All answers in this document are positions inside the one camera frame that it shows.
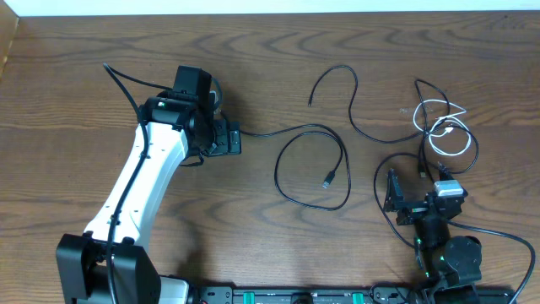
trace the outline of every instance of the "wooden table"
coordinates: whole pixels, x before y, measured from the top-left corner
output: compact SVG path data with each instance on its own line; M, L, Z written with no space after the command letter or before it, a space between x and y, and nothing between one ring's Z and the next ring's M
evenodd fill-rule
M284 201L273 167L292 133L243 138L243 153L178 169L154 225L149 255L161 274L237 285L371 285L423 278L413 251L392 234L373 197L376 166L416 152L419 139L377 144L348 122L353 79L334 71L311 108L311 87L327 68L359 74L355 121L370 135L414 132L416 78L465 106L480 158L457 178L471 193L456 221L515 233L540 248L540 14L300 14L24 18L0 84L0 301L54 302L62 292L55 248L82 233L109 195L130 151L135 116L101 64L172 85L179 64L221 80L224 109L245 130L270 132L319 122L334 128L351 158L353 190L336 212ZM157 90L128 89L142 103ZM438 97L425 89L427 97ZM434 121L443 108L432 106ZM451 135L443 147L462 144ZM437 157L463 167L473 157ZM328 138L306 137L285 153L283 189L315 204L338 204L344 167ZM422 196L413 160L394 160L409 196ZM384 191L380 181L379 191ZM412 227L399 227L412 239ZM482 285L516 288L529 264L519 243L483 244ZM536 272L520 303L537 302Z

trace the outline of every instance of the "black cable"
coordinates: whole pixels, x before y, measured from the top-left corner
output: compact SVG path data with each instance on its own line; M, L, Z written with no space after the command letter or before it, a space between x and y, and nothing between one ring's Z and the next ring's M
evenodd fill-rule
M118 204L116 205L115 211L111 216L111 224L109 226L109 234L107 237L107 243L106 243L106 261L107 261L107 284L109 286L109 292L111 293L111 299L113 304L118 303L118 295L116 293L116 286L115 286L115 278L113 273L113 261L112 261L112 245L114 242L114 235L116 230L116 223L118 222L118 216L120 215L122 211L122 205L124 204L124 201L126 200L127 195L129 194L129 190L131 189L133 183L135 182L135 178L137 178L138 172L141 170L141 167L143 166L144 160L147 157L148 151L149 151L149 136L148 131L146 130L146 126L144 125L143 119L141 117L141 112L138 110L137 104L135 103L135 100L132 98L132 96L127 91L126 87L120 82L118 77L115 75L115 73L122 76L120 72L116 71L115 69L109 67L107 63L103 63L103 67L107 71L107 73L111 76L111 78L118 84L118 87L120 87L121 91L124 93L124 95L129 100L129 103L132 105L133 110L137 114L137 120L139 125L141 126L141 131L143 132L143 140L144 140L144 146L143 151L141 152L141 156L138 160L137 166L135 167L135 170L133 170L133 173L131 177L129 178L129 181L127 182L126 187L124 188L124 191L122 192L120 199L118 200ZM135 81L137 83L140 83L136 81L136 79L128 78L126 75L123 75L122 77L126 79L130 79L132 81Z
M354 97L356 96L356 92L358 90L358 86L359 86L359 81L358 81L358 75L356 74L356 72L353 70L353 68L351 68L350 66L347 66L347 65L337 65L337 66L334 66L334 67L331 67L329 68L325 73L323 73L319 79L315 82L315 85L313 86L313 89L311 90L311 94L310 94L310 99L308 100L308 106L311 106L311 103L313 102L313 95L315 94L315 90L316 90L316 87L317 85L321 82L321 80L328 74L330 73L331 71L335 70L335 69L338 69L338 68L345 68L347 69L349 72L351 72L351 74L353 75L354 77L354 90L353 90L353 94L351 96L351 100L348 104L348 119L351 123L351 125L353 126L354 130L359 133L360 135L366 137L367 139L369 140L372 140L376 143L380 143L380 144L396 144L396 143L401 143L401 142L404 142L404 141L407 141L407 140L410 140L410 139L413 139L413 138L416 138L420 135L423 135L424 137L427 137L428 136L428 130L429 130L429 124L428 124L428 113L426 111L426 108L425 108L425 104L424 104L424 97L422 96L422 92L419 88L419 83L422 83L422 84L426 84L428 85L429 87L435 89L437 92L439 92L443 98L445 99L446 101L446 115L450 115L450 102L448 100L448 98L446 97L446 94L443 90L437 88L436 86L434 86L433 84L425 81L425 80L422 80L422 79L416 79L414 80L414 86L417 90L417 93L418 93L418 97L420 99L420 103L421 103L421 107L422 107L422 114L424 116L424 130L422 131L418 131L416 133L413 133L411 135L408 135L404 138L398 138L398 139L393 139L393 140L383 140L383 139L378 139L378 138L374 138L374 137L371 137L370 135L368 135L367 133L365 133L364 131L362 131L357 125L356 123L354 123L354 120L353 120L353 115L351 113L351 109L353 107L353 103L354 103ZM445 122L445 119L443 119L441 122L439 122L438 126L439 125L442 125L442 123ZM423 170L426 171L429 179L434 182L434 178L433 176L431 175L431 172L429 171L429 168L428 166L426 165L428 163L428 160L427 160L427 157L425 155L425 147L424 147L424 144L423 143L420 143L420 146L418 148L418 155L421 155L422 157L421 158L418 158L418 171L422 172Z
M304 206L304 207L312 208L312 209L323 210L323 211L335 211L335 210L338 210L338 209L342 208L345 205L345 203L347 203L348 197L349 197L349 195L351 193L351 184L352 183L351 183L351 172L350 172L350 168L349 168L349 164L348 164L347 148L345 147L345 144L343 143L343 141L341 140L339 135L334 130L332 130L331 128L329 128L329 127L327 127L325 125L321 125L321 124L318 124L318 123L310 123L310 124L305 124L305 125L296 126L296 127L292 127L292 128L286 128L284 130L280 130L280 131L276 131L276 132L272 132L272 133L266 133L266 134L257 134L257 133L247 132L247 131L244 131L244 130L240 130L240 132L242 134L245 134L245 135L248 135L248 136L253 136L253 137L258 137L258 138L268 138L268 137L272 137L274 135L278 135L278 134L281 134L281 133L286 133L286 132L297 130L297 129L300 129L300 128L323 128L323 129L327 130L329 133L320 132L320 131L304 132L304 133L300 133L300 134L294 136L292 139L290 139L290 141L288 141L288 143L286 143L286 145L279 152L279 156L278 156L278 159L276 160L276 165L275 165L274 172L273 172L274 184L276 186L276 189L278 190L279 194L281 194L285 199L287 199L288 201L293 202L295 204L298 204L300 206ZM322 135L322 136L326 136L328 138L331 138L332 140L334 140L337 143L337 145L339 146L339 149L340 149L339 159L337 160L337 163L334 166L334 168L328 173L327 178L325 179L325 182L323 184L324 185L323 187L327 187L332 182L332 179L335 176L336 170L338 169L339 165L341 164L343 155L345 155L345 167L347 169L347 178L348 178L347 196L345 197L345 199L343 200L343 202L341 204L339 204L339 205L337 205L335 207L322 207L322 206L316 206L316 205L312 205L312 204L302 203L302 202L300 202L300 201L298 201L298 200L296 200L294 198L291 198L287 194L285 194L283 192L283 190L281 189L281 187L279 186L278 168L279 168L279 161L281 160L281 156L283 155L283 153L287 149L287 147L289 147L289 145L291 145L296 139L298 139L298 138L300 138L302 136L306 136L306 135Z
M120 76L120 77L123 77L127 80L131 80L132 82L135 82L135 83L138 83L138 84L142 84L142 85L147 85L149 87L153 87L153 88L157 88L157 89L162 89L162 90L172 90L172 88L169 88L167 86L164 86L164 85L159 85L159 84L151 84L149 82L146 82L146 81L142 81L142 80L139 80L139 79L135 79L131 76L128 76L128 75L125 75L124 73L121 73L121 72L118 72L116 71L114 68L111 68L107 65L107 67L113 72L115 73L116 75Z
M203 153L202 153L202 152L199 152L198 157L199 157L199 161L192 162L191 164L187 164L187 165L180 164L180 166L183 166L183 167L194 167L194 166L202 166L202 165L204 165L204 157L203 157Z
M404 300L404 303L402 303L402 304L407 303L408 302L407 298L403 295L403 293L399 290L399 288L397 288L396 286L394 286L394 288L396 289L397 294Z
M500 232L500 231L492 231L492 230L484 229L484 228L477 228L477 227L470 226L470 225L464 225L464 224L456 223L456 222L451 221L451 220L447 220L444 217L443 217L443 220L446 221L446 223L448 225L453 225L453 226L458 227L458 228L467 229L467 230L470 230L470 231L487 233L487 234L494 235L494 236L502 236L502 237L509 238L511 240L520 242L521 244L525 245L529 249L529 251L531 252L531 262L529 263L529 268L526 271L525 277L521 281L521 283L520 283L519 287L517 288L516 292L511 297L510 301L508 301L508 304L514 303L517 300L517 297L521 294L521 292L525 288L525 285L527 284L527 282L531 278L532 271L534 270L534 264L536 262L536 253L534 252L534 247L531 245L531 243L527 242L526 240L524 240L522 238L520 238L519 236L514 236L514 235L511 235L509 233Z
M375 299L375 293L374 293L374 290L375 290L375 287L376 287L377 285L380 285L380 284L382 284L382 283L386 283L386 282L377 282L377 283L373 284L373 285L371 286L370 290L368 291L368 296L371 298L371 300L373 300L373 302L374 302L375 304L380 304L380 303Z

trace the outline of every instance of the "white cable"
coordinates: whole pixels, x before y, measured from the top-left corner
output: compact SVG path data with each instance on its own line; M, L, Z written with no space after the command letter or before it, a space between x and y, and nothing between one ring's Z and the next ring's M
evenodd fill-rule
M414 126L420 130L420 131L424 131L421 127L419 127L419 125L416 123L416 113L418 112L419 108L422 106L422 104L426 104L428 102L440 102L440 103L446 103L445 100L424 100L422 102L420 102L417 106L416 106L416 109L414 110L414 114L413 114L413 124ZM455 124L459 125L460 127L468 130L467 126L465 125L465 123L463 123L461 120L459 120L458 118L456 118L456 116L458 115L461 115L461 114L465 114L467 113L467 110L465 110L464 108L456 105L456 104L453 104L451 102L449 102L449 104L451 106L454 106L462 111L458 112L458 113L454 113L454 114L450 114L450 115L446 115L446 116L443 116L443 117L439 117L437 118L437 121L433 124L433 127L431 127L431 130L429 130L430 132L433 132L433 130L435 129L435 126L437 126L437 124L439 122L441 122L443 119L445 119L445 122L450 122L451 124L454 122ZM435 137L435 138L441 138L441 137L444 137L445 135L447 135L448 133L452 132L452 130L454 129L451 124L445 128L445 131L442 133L442 134L430 134L429 137L428 137L428 140L429 140L429 144L431 144L431 148L433 148L433 150L439 154L439 155L445 155L445 156L458 156L458 155L462 155L463 153L465 153L465 151L467 151L467 149L469 148L469 146L471 145L471 134L467 133L467 136L468 136L468 141L467 141L467 144L465 145L465 148L463 148L461 151L457 152L457 153L448 153L448 152L445 152L443 151L442 149L440 149L439 147L437 147L435 144L433 144L433 140L432 138Z

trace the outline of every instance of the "usb connector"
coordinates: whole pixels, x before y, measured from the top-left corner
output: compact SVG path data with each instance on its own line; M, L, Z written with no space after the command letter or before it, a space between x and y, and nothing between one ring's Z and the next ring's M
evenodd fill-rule
M325 189L328 188L330 186L330 183L332 183L332 180L334 179L335 176L336 176L335 171L328 172L327 178L325 178L324 182L322 183L322 187Z
M426 178L427 177L427 173L425 171L424 165L418 164L418 173L420 175L420 178Z

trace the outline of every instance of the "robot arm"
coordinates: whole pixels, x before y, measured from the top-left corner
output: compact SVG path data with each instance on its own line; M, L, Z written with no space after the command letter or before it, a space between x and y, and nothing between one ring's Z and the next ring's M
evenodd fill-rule
M131 238L135 245L142 246L148 251L150 231L165 189L178 165L186 158L189 149L184 130L177 131L169 124L157 122L148 123L146 128L150 142L148 157L122 206L114 242L121 243L124 238ZM93 232L92 238L94 240L107 241L112 210L118 204L142 150L143 135L139 126L135 134L132 152L127 158L127 163L124 165L111 195L100 212L84 229L85 233Z
M120 207L112 242L113 263L108 265L114 266L118 301L162 304L187 301L187 282L159 276L146 252L159 205L179 164L195 155L202 160L203 156L241 153L238 122L213 119L221 94L210 91L212 81L212 76L200 68L180 66L174 87L148 98L139 107L142 123L111 195L82 236L66 234L58 244L57 264L66 303L111 303L107 266L102 262L111 215L124 191L127 196ZM148 152L129 187L128 181L145 145L142 128L147 131Z

